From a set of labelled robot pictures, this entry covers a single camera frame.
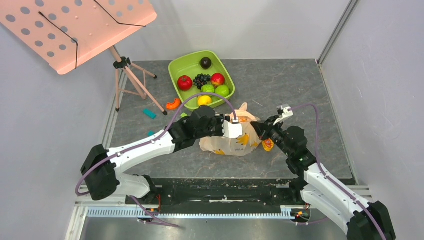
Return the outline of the yellow fake lemon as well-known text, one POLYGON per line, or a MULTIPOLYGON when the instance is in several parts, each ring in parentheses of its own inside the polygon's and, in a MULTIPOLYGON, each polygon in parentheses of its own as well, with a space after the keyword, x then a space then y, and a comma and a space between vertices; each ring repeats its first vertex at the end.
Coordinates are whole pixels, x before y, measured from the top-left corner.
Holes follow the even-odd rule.
POLYGON ((197 97, 197 105, 207 106, 213 102, 212 98, 209 95, 201 95, 197 97))

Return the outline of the yellow orange round toy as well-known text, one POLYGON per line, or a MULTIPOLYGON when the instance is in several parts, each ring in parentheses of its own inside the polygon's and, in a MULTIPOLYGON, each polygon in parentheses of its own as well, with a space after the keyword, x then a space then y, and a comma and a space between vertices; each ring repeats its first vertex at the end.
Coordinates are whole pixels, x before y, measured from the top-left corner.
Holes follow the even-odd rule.
POLYGON ((270 152, 274 146, 275 144, 270 138, 262 141, 262 147, 266 152, 270 152))

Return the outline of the aluminium frame rail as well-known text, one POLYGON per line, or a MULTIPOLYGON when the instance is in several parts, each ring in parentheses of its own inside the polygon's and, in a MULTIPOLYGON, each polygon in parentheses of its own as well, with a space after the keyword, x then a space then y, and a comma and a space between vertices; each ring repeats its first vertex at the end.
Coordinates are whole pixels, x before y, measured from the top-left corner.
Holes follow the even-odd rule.
MULTIPOLYGON (((370 201, 362 186, 348 186, 355 193, 370 201)), ((66 239, 78 240, 82 235, 84 222, 88 217, 133 218, 149 223, 159 223, 162 219, 288 219, 298 225, 308 225, 300 211, 306 205, 271 205, 266 202, 199 202, 188 201, 179 205, 142 204, 139 198, 125 195, 111 195, 94 201, 90 195, 80 196, 76 201, 66 239)))

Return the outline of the pink music stand tripod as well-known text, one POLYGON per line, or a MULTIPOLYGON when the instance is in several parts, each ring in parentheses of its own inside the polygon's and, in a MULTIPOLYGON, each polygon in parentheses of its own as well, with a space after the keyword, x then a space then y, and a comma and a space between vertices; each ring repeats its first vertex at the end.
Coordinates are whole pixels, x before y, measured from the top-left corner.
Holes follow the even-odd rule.
POLYGON ((159 108, 163 115, 167 116, 168 112, 163 108, 163 106, 154 98, 154 96, 148 91, 146 87, 147 76, 157 79, 157 75, 153 74, 141 66, 132 63, 128 57, 121 56, 117 48, 113 45, 109 48, 112 56, 115 59, 113 66, 115 68, 115 111, 118 113, 120 111, 120 95, 121 93, 127 93, 135 96, 141 97, 143 100, 147 98, 151 99, 152 102, 159 108), (143 74, 143 81, 141 81, 131 70, 131 66, 135 67, 137 70, 141 71, 143 74), (120 76, 124 74, 135 87, 136 92, 129 91, 120 87, 120 76))

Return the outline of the red fake apple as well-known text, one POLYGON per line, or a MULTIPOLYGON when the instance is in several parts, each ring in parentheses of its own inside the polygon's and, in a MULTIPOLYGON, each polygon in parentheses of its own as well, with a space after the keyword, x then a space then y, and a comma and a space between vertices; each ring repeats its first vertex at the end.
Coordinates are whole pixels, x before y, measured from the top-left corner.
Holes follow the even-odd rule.
POLYGON ((221 73, 215 73, 210 77, 210 83, 215 88, 224 85, 226 82, 226 79, 223 74, 221 73))

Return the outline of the dark purple fake plum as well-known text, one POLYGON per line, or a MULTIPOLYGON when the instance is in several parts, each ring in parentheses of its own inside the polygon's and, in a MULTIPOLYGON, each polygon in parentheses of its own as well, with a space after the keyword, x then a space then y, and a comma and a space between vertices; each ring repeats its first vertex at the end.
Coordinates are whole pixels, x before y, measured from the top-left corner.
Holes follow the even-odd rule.
POLYGON ((199 61, 199 65, 201 66, 202 69, 207 70, 212 66, 212 60, 209 57, 203 57, 199 61))

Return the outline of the green bumpy fake fruit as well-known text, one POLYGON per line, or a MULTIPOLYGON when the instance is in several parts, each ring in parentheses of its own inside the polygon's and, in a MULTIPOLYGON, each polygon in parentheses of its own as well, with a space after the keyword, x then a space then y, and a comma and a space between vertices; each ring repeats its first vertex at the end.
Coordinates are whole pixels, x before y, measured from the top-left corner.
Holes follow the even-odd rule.
POLYGON ((215 87, 211 84, 206 84, 201 87, 202 93, 215 93, 215 87))

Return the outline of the green plastic basin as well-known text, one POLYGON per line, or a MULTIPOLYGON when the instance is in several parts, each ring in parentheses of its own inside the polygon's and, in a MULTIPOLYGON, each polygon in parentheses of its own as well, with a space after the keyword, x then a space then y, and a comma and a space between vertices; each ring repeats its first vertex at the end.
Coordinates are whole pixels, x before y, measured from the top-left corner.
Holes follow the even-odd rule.
MULTIPOLYGON (((177 85, 177 81, 179 77, 183 75, 187 75, 193 80, 195 76, 199 74, 212 76, 215 73, 221 73, 225 77, 224 85, 227 85, 230 90, 230 94, 225 98, 229 100, 236 91, 235 84, 232 78, 230 77, 226 67, 224 66, 223 62, 214 52, 210 50, 198 51, 179 57, 169 64, 168 71, 171 77, 171 82, 181 102, 186 101, 189 97, 195 94, 201 93, 201 90, 199 90, 194 84, 192 85, 190 90, 181 91, 177 85), (203 69, 200 66, 200 60, 204 57, 210 58, 212 61, 212 66, 209 69, 203 69)), ((212 96, 211 93, 207 93, 207 95, 212 98, 212 103, 209 104, 209 106, 211 106, 212 108, 216 108, 225 103, 217 96, 212 96)), ((196 110, 199 107, 197 103, 197 98, 198 96, 189 100, 184 106, 191 112, 196 110)))

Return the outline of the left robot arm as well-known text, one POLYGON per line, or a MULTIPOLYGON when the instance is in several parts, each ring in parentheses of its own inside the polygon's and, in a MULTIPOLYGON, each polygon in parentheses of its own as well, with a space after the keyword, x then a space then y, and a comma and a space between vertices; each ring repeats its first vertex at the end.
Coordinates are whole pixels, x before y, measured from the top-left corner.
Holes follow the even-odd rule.
POLYGON ((153 203, 157 190, 147 176, 125 172, 134 166, 159 156, 169 155, 192 147, 205 137, 238 138, 242 126, 237 119, 216 114, 209 106, 201 106, 191 115, 173 121, 164 130, 134 143, 105 149, 94 146, 81 167, 91 199, 100 201, 111 195, 133 196, 145 204, 153 203))

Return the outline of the red fake pomegranate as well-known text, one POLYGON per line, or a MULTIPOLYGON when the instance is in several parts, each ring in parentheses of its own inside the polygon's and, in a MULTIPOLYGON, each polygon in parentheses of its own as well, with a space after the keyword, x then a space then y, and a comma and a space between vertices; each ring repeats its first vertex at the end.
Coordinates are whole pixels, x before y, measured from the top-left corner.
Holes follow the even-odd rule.
POLYGON ((189 76, 182 75, 177 80, 177 86, 181 91, 186 92, 192 88, 193 81, 189 76))

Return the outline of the orange curved toy block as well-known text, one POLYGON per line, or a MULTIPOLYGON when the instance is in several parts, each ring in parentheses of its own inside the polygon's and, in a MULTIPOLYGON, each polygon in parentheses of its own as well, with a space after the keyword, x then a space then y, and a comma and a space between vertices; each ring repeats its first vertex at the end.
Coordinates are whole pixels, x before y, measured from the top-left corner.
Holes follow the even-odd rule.
POLYGON ((166 109, 167 110, 176 110, 181 104, 182 104, 181 99, 175 98, 172 102, 168 102, 166 104, 166 109))

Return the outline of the beige plastic banana-print bag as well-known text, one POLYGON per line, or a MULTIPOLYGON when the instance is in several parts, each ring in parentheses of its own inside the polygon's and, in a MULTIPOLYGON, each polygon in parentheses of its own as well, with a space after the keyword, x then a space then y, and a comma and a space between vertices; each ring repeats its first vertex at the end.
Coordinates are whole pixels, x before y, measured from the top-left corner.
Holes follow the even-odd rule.
POLYGON ((202 151, 217 155, 242 157, 252 153, 261 143, 251 122, 260 119, 248 112, 248 104, 244 102, 236 111, 242 126, 242 134, 237 138, 211 136, 202 138, 199 147, 202 151))

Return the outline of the pink perforated music stand desk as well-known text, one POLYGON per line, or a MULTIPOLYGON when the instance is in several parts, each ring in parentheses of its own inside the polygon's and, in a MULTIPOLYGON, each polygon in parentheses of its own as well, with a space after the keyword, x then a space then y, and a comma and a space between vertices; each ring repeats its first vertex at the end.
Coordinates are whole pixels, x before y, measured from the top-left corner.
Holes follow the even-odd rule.
POLYGON ((157 18, 148 0, 2 0, 0 22, 65 75, 157 18))

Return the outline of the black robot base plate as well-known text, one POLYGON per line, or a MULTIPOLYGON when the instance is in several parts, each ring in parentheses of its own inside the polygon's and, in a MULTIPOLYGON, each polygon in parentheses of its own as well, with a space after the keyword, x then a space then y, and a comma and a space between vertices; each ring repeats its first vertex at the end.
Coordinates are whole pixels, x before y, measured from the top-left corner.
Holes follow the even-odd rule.
POLYGON ((307 203, 289 178, 153 178, 154 189, 142 204, 177 206, 184 202, 241 201, 271 205, 307 203))

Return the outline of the green fake apple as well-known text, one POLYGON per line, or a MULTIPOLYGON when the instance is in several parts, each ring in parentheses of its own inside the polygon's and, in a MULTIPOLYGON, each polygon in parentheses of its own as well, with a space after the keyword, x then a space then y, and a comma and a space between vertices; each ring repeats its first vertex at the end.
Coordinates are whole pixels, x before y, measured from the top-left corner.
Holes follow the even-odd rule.
POLYGON ((230 95, 230 89, 227 85, 220 85, 215 89, 215 93, 226 98, 230 95))

